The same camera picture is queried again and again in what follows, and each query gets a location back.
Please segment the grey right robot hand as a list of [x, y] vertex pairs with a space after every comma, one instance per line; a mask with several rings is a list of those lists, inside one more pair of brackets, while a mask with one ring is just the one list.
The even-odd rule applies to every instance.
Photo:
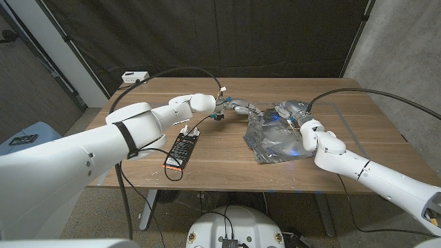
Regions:
[[283, 101], [281, 104], [276, 105], [274, 109], [282, 118], [291, 122], [297, 122], [299, 127], [314, 119], [307, 111], [307, 103], [303, 101]]

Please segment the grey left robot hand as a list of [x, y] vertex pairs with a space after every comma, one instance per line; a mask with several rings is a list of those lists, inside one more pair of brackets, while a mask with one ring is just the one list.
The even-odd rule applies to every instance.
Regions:
[[224, 110], [234, 110], [237, 114], [262, 116], [263, 113], [253, 104], [244, 99], [218, 99], [214, 109], [215, 114], [223, 114]]

